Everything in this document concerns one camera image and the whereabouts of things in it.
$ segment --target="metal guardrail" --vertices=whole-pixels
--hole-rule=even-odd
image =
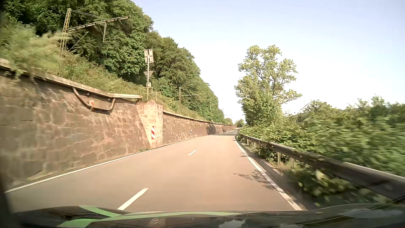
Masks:
[[[310,152],[298,152],[296,149],[274,142],[266,142],[258,138],[238,134],[248,142],[254,142],[290,158],[311,165],[314,169],[325,170],[335,176],[350,181],[363,188],[381,194],[398,202],[405,201],[405,177],[339,161]]]

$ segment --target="white edge line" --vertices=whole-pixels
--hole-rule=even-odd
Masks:
[[[175,145],[175,144],[178,144],[178,143],[182,143],[182,142],[186,142],[186,141],[189,141],[189,140],[193,140],[193,139],[197,139],[197,138],[202,138],[202,137],[207,137],[207,136],[200,136],[200,137],[196,137],[196,138],[192,138],[192,139],[187,139],[187,140],[184,140],[184,141],[181,141],[181,142],[176,142],[176,143],[173,143],[173,144],[170,144],[170,145],[162,146],[162,147],[155,148],[155,149],[151,149],[151,150],[148,150],[148,151],[143,151],[143,152],[140,152],[140,153],[135,153],[135,154],[133,154],[133,155],[128,155],[128,156],[125,156],[125,157],[120,157],[120,158],[117,158],[117,159],[114,159],[114,160],[111,160],[111,161],[106,161],[106,162],[103,162],[103,163],[100,163],[100,164],[95,164],[95,165],[92,165],[92,166],[84,167],[84,168],[81,168],[81,169],[78,169],[78,170],[70,171],[70,172],[63,173],[63,174],[56,175],[56,176],[52,176],[52,177],[49,177],[49,178],[46,178],[46,179],[43,179],[43,180],[40,180],[40,181],[35,181],[35,182],[29,183],[29,184],[26,184],[26,185],[22,185],[22,186],[19,186],[19,187],[15,187],[15,188],[9,189],[9,190],[7,190],[7,191],[4,191],[4,193],[9,193],[9,192],[11,192],[11,191],[15,191],[15,190],[19,190],[19,189],[22,189],[22,188],[25,188],[25,187],[29,187],[29,186],[31,186],[31,185],[39,184],[39,183],[42,183],[42,182],[45,182],[45,181],[49,181],[49,180],[52,180],[52,179],[55,179],[55,178],[58,178],[58,177],[61,177],[61,176],[65,176],[65,175],[72,174],[72,173],[75,173],[75,172],[79,172],[79,171],[82,171],[82,170],[90,169],[90,168],[93,168],[93,167],[96,167],[96,166],[104,165],[104,164],[107,164],[107,163],[110,163],[110,162],[113,162],[113,161],[118,161],[118,160],[121,160],[121,159],[124,159],[124,158],[127,158],[127,157],[132,157],[132,156],[135,156],[135,155],[140,155],[140,154],[143,154],[143,153],[146,153],[146,152],[150,152],[150,151],[162,149],[162,148],[167,147],[167,146],[172,146],[172,145]]]
[[[141,195],[143,195],[149,188],[144,188],[140,190],[137,194],[135,194],[133,197],[131,197],[127,202],[125,202],[123,205],[121,205],[118,210],[125,210],[129,205],[131,205],[136,199],[138,199]]]
[[[192,155],[194,152],[196,152],[197,150],[193,150],[193,152],[189,153],[188,156]]]
[[[302,208],[298,206],[291,198],[290,196],[284,192],[283,189],[281,189],[264,171],[263,169],[256,164],[256,162],[253,160],[253,158],[249,157],[249,155],[246,153],[246,151],[239,145],[239,143],[235,139],[236,145],[238,145],[239,149],[242,151],[242,153],[249,159],[249,161],[254,165],[254,167],[259,170],[259,172],[266,178],[268,182],[276,189],[278,193],[294,208],[296,211],[302,211]]]

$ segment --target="green stripe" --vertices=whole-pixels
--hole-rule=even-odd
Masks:
[[[69,228],[85,228],[92,222],[99,221],[98,219],[75,219],[72,221],[64,222],[58,227],[69,227]]]
[[[108,216],[108,217],[120,216],[120,214],[116,214],[116,213],[109,212],[109,211],[104,211],[103,209],[100,209],[100,208],[95,207],[95,206],[79,206],[79,207],[81,207],[81,208],[83,208],[85,210],[100,214],[100,215]]]
[[[191,211],[191,212],[174,212],[174,213],[148,214],[148,215],[121,215],[121,216],[110,217],[110,218],[106,218],[106,219],[76,219],[76,220],[64,222],[64,223],[58,225],[58,227],[85,228],[92,222],[117,221],[117,220],[127,220],[127,219],[144,219],[144,218],[155,218],[155,217],[175,216],[175,215],[227,216],[227,215],[239,215],[239,214],[240,213],[230,213],[230,212]]]

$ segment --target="asphalt road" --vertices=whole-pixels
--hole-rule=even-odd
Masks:
[[[131,212],[297,209],[242,152],[235,134],[146,151],[6,196],[16,212],[79,205]]]

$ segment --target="tree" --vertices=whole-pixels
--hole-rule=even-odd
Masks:
[[[246,73],[250,78],[257,78],[255,82],[260,89],[280,104],[287,103],[302,96],[302,94],[285,86],[296,80],[296,65],[291,59],[278,62],[277,55],[281,56],[280,49],[275,45],[266,49],[251,46],[243,63],[238,65],[239,71]]]
[[[226,118],[225,121],[224,121],[224,124],[233,125],[232,119],[231,118]]]
[[[243,119],[239,119],[239,120],[235,121],[234,125],[236,125],[236,127],[244,127],[246,124],[243,121]]]
[[[194,56],[184,47],[170,37],[161,37],[157,31],[146,34],[147,48],[153,48],[155,63],[151,65],[154,70],[152,85],[162,92],[163,95],[179,99],[181,104],[207,120],[218,123],[225,121],[224,114],[218,108],[218,98],[200,77],[200,69],[194,62]]]
[[[296,65],[291,59],[277,61],[281,55],[276,46],[260,49],[257,45],[247,50],[239,71],[245,76],[235,86],[249,126],[273,123],[281,118],[281,104],[301,97],[294,90],[286,91],[285,86],[295,81]]]
[[[128,0],[73,1],[73,0],[8,0],[5,9],[11,16],[24,24],[35,26],[37,35],[62,30],[67,8],[89,13],[100,18],[114,18],[129,15],[130,18],[107,24],[106,42],[102,42],[103,26],[92,26],[72,32],[67,44],[71,51],[86,57],[91,62],[104,65],[109,72],[135,81],[145,68],[143,50],[146,32],[153,22],[142,8]],[[91,23],[100,18],[72,13],[70,27]]]

